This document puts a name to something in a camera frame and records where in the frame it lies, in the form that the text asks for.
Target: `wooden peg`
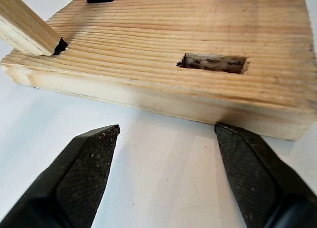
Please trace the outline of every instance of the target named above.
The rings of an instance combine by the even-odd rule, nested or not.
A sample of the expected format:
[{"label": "wooden peg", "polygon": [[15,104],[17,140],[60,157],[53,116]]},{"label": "wooden peg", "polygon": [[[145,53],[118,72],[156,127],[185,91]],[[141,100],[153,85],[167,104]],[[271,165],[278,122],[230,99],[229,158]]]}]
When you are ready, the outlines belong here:
[{"label": "wooden peg", "polygon": [[0,0],[0,37],[23,53],[51,56],[67,43],[22,0]]}]

